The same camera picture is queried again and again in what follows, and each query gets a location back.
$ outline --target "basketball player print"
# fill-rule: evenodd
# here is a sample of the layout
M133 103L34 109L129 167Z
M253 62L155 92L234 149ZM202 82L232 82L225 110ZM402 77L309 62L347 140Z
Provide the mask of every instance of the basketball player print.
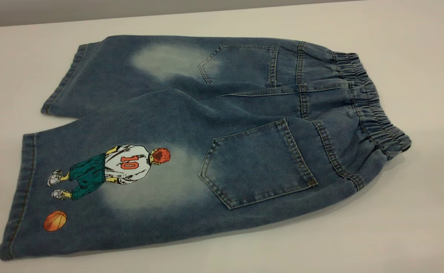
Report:
M125 144L71 166L66 175L63 175L61 169L55 170L50 175L47 186L77 180L79 185L74 190L54 190L52 197L59 200L78 200L97 190L106 181L120 185L136 182L146 176L151 166L169 160L170 151L165 147L157 147L148 152L143 146Z

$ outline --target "orange basketball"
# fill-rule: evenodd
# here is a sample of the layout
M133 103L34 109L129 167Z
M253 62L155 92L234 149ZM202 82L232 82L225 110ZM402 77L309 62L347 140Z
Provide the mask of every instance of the orange basketball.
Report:
M67 221L67 214L61 210L54 211L47 216L43 228L46 231L55 231L65 225Z

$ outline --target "denim shorts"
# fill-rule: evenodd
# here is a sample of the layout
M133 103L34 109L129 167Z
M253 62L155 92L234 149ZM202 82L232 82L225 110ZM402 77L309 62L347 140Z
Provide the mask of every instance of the denim shorts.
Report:
M81 45L23 137L0 258L253 228L361 190L411 141L357 54L270 38Z

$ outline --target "white table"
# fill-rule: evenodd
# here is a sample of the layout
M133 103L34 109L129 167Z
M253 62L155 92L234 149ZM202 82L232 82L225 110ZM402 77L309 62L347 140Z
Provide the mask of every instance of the white table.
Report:
M357 52L413 146L362 192L297 219L205 240L0 261L0 273L444 273L444 1L368 0L0 28L0 242L21 135L72 119L40 108L79 44L106 36L265 36Z

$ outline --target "sneaker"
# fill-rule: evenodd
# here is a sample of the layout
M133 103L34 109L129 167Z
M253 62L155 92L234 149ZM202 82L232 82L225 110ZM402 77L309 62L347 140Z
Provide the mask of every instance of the sneaker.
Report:
M65 195L63 195L63 193L66 192L66 190L54 190L52 192L52 197L59 199L59 200L67 200L69 199L69 197L66 197Z
M64 175L62 174L62 170L61 169L55 170L52 173L52 175L50 175L50 178L48 179L48 182L47 182L47 186L50 187L51 185L55 185L57 183L60 183L60 178L62 176L64 176Z

